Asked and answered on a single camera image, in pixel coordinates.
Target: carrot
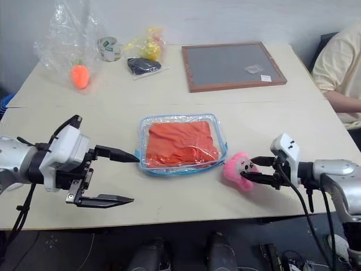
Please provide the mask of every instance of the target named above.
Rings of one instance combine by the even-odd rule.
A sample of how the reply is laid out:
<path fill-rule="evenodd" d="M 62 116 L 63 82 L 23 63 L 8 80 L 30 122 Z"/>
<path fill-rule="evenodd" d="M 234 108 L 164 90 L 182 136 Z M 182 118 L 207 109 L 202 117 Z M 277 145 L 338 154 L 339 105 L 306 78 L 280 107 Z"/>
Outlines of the carrot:
<path fill-rule="evenodd" d="M 80 89 L 85 88 L 89 82 L 89 71 L 84 65 L 74 65 L 71 76 L 74 85 Z"/>

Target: table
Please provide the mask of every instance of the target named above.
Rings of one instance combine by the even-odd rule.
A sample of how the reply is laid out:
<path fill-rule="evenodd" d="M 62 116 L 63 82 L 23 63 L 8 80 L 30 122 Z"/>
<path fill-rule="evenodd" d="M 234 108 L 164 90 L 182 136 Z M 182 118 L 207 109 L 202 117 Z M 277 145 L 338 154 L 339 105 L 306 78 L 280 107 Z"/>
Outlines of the table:
<path fill-rule="evenodd" d="M 100 144 L 133 152 L 141 118 L 163 113 L 204 112 L 214 113 L 221 121 L 230 148 L 228 157 L 239 151 L 246 151 L 250 156 L 271 155 L 272 140 L 287 132 L 301 146 L 303 161 L 343 158 L 361 163 L 360 152 L 326 100 L 10 108 L 1 122 L 1 133 L 22 136 L 30 142 L 47 142 L 60 123 L 77 113 L 83 117 L 81 130 L 91 138 L 92 147 Z M 270 186 L 256 185 L 249 193 L 241 192 L 222 178 L 222 167 L 170 179 L 147 177 L 135 164 L 102 158 L 93 162 L 92 167 L 95 173 L 86 194 L 117 194 L 135 201 L 110 209 L 78 208 L 65 203 L 66 191 L 48 193 L 38 186 L 24 228 L 95 228 L 303 214 L 290 188 L 276 191 Z M 28 190 L 29 186 L 24 185 L 0 196 L 0 229 L 13 226 L 18 213 L 15 207 L 24 201 Z M 325 211 L 319 192 L 314 194 L 314 206 L 315 212 Z"/>
<path fill-rule="evenodd" d="M 170 69 L 133 80 L 124 58 L 104 63 L 87 95 L 79 95 L 68 80 L 61 81 L 39 63 L 9 107 L 112 106 L 124 104 L 217 104 L 324 99 L 290 45 L 266 45 L 286 85 L 192 93 L 188 91 L 180 46 L 169 46 Z"/>

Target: white label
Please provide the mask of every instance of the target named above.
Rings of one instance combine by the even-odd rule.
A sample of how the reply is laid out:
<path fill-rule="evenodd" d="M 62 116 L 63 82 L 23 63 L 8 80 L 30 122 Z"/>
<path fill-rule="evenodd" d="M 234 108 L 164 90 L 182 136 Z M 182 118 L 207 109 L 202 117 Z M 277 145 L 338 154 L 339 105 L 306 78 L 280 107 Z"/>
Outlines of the white label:
<path fill-rule="evenodd" d="M 272 82 L 272 78 L 269 75 L 261 75 L 261 81 L 263 81 L 263 82 Z"/>

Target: orange cloth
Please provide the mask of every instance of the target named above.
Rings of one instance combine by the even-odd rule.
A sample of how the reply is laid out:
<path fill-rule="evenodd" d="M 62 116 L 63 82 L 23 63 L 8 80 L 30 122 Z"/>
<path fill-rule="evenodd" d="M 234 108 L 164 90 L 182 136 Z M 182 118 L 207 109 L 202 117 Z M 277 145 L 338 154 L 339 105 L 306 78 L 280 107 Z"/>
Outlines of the orange cloth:
<path fill-rule="evenodd" d="M 209 123 L 154 123 L 149 129 L 147 163 L 149 168 L 176 167 L 215 161 Z"/>

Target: plastic bag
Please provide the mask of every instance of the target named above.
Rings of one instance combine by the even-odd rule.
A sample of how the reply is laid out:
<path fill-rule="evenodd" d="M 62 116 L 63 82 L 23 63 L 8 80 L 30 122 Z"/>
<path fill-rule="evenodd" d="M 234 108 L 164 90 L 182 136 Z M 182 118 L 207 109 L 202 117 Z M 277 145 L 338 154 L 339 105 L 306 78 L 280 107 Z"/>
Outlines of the plastic bag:
<path fill-rule="evenodd" d="M 56 0 L 47 36 L 34 43 L 41 63 L 60 80 L 71 80 L 80 89 L 101 68 L 97 41 L 106 36 L 89 3 Z"/>
<path fill-rule="evenodd" d="M 149 28 L 145 35 L 124 47 L 126 64 L 134 79 L 164 71 L 166 43 L 162 28 Z"/>
<path fill-rule="evenodd" d="M 213 114 L 147 117 L 140 121 L 138 137 L 140 167 L 156 175 L 202 172 L 222 164 L 227 155 Z"/>

